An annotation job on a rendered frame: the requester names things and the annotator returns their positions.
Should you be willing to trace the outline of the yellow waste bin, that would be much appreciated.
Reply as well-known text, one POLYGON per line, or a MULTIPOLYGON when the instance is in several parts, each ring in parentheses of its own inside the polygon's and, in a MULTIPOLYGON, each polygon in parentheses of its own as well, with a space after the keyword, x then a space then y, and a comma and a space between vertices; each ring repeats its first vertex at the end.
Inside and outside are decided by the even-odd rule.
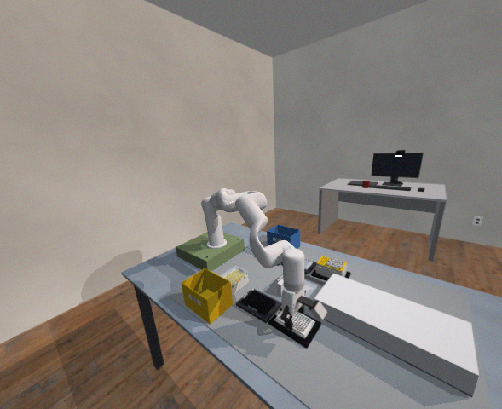
POLYGON ((233 305, 231 281, 206 268, 184 280, 182 292, 185 305, 209 324, 233 305))

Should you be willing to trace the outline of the blue open-top bin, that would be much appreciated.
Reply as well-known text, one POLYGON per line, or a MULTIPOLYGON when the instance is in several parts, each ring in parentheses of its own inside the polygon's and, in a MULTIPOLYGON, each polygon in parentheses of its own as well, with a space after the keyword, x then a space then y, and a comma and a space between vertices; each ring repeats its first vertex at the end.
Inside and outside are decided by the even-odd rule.
POLYGON ((294 248, 300 247, 300 230, 276 225, 267 231, 268 246, 281 240, 288 241, 294 248))

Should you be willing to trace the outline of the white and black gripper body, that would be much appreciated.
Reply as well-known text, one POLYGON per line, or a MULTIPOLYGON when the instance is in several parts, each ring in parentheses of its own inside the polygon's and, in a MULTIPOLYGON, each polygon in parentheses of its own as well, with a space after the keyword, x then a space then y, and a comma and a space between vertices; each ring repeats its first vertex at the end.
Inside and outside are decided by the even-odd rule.
POLYGON ((305 297, 304 288, 300 291, 289 291, 284 287, 282 291, 282 302, 281 302, 282 311, 284 311, 284 308, 287 305, 289 307, 289 312, 291 316, 293 316, 302 306, 301 303, 297 302, 297 299, 300 296, 305 297))

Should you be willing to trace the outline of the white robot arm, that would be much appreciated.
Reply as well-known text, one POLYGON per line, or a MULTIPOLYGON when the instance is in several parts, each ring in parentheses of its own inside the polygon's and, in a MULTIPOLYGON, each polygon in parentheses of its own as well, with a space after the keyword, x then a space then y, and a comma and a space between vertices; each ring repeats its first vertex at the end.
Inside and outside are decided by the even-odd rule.
MULTIPOLYGON (((263 248, 258 239, 258 233, 268 223, 268 218, 261 211, 267 206, 267 199, 262 193, 236 193, 232 189, 222 188, 210 197, 204 198, 201 205, 207 226, 208 248, 222 248, 227 243, 227 240, 223 238, 222 219, 216 212, 218 210, 226 212, 238 211, 251 230, 250 247, 259 263, 265 268, 271 268, 283 262, 284 287, 289 291, 300 291, 304 288, 303 252, 294 248, 286 240, 281 240, 263 248)), ((326 309, 319 300, 313 301, 300 296, 297 302, 308 306, 317 321, 323 320, 327 314, 326 309)))

